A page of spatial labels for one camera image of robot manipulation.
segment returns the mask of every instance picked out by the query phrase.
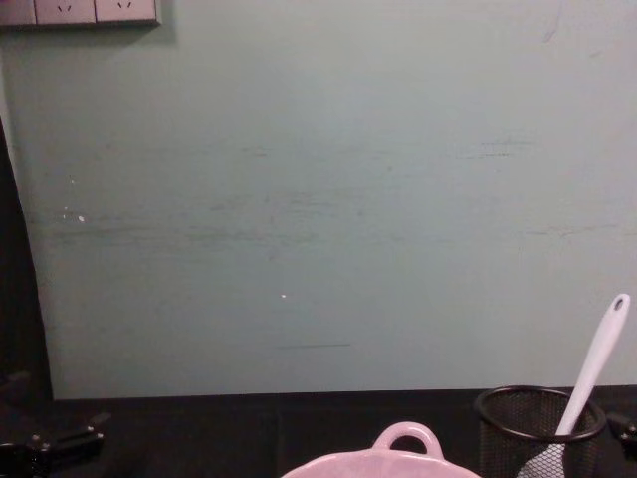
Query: white ladle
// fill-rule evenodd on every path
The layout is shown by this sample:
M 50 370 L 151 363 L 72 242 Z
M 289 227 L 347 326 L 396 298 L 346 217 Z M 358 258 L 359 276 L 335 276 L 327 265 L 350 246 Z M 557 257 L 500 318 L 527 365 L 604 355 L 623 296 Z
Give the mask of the white ladle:
M 557 427 L 556 436 L 572 433 L 590 392 L 619 339 L 629 308 L 630 296 L 620 294 L 602 317 L 588 348 L 575 389 Z M 564 478 L 563 454 L 563 444 L 548 445 L 544 452 L 525 463 L 518 472 L 518 478 Z

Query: black floor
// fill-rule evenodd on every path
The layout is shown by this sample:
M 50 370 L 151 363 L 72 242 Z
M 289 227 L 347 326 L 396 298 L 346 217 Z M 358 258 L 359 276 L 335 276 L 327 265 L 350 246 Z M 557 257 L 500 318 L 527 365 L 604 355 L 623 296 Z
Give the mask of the black floor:
M 16 439 L 37 427 L 64 430 L 102 411 L 112 414 L 99 461 L 58 474 L 96 477 L 275 478 L 322 455 L 369 448 L 398 421 L 430 427 L 445 457 L 478 471 L 479 390 L 310 393 L 60 401 L 37 411 L 35 422 L 13 415 L 4 432 Z M 601 387 L 606 411 L 637 417 L 637 386 Z M 7 441 L 2 433 L 2 441 Z M 409 440 L 397 448 L 421 451 Z M 598 476 L 636 477 L 637 464 L 605 432 Z

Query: utensil holder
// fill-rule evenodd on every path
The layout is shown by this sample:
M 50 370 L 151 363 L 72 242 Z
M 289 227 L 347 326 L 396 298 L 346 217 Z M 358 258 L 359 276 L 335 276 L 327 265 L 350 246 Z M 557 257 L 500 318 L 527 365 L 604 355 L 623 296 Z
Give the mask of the utensil holder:
M 480 475 L 517 478 L 529 460 L 550 450 L 562 457 L 542 461 L 542 478 L 561 476 L 555 470 L 559 465 L 565 478 L 591 478 L 606 417 L 588 400 L 573 432 L 555 436 L 568 399 L 567 393 L 538 386 L 505 386 L 482 393 L 475 402 L 481 421 Z

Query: mesh pencil holder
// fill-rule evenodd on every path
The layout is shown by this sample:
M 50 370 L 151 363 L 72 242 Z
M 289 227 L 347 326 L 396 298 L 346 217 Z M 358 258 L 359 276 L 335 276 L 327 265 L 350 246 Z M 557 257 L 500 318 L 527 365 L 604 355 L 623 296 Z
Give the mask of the mesh pencil holder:
M 554 436 L 568 399 L 566 393 L 538 386 L 505 386 L 482 393 L 475 402 L 481 421 L 480 475 L 517 478 L 535 459 L 541 478 L 591 478 L 606 416 L 589 400 L 573 432 Z

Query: pink bowl handle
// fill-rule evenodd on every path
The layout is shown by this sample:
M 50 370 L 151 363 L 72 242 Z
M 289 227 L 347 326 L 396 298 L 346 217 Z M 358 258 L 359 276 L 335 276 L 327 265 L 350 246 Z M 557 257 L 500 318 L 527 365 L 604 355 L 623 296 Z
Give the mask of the pink bowl handle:
M 420 423 L 414 423 L 412 421 L 403 421 L 401 423 L 396 423 L 395 425 L 391 425 L 385 431 L 383 431 L 372 448 L 381 448 L 381 449 L 389 449 L 394 441 L 396 441 L 401 436 L 412 436 L 423 442 L 425 447 L 427 448 L 427 455 L 432 458 L 436 458 L 438 460 L 444 460 L 445 457 L 442 455 L 442 449 L 440 448 L 440 443 L 438 442 L 438 438 L 433 432 L 424 425 Z

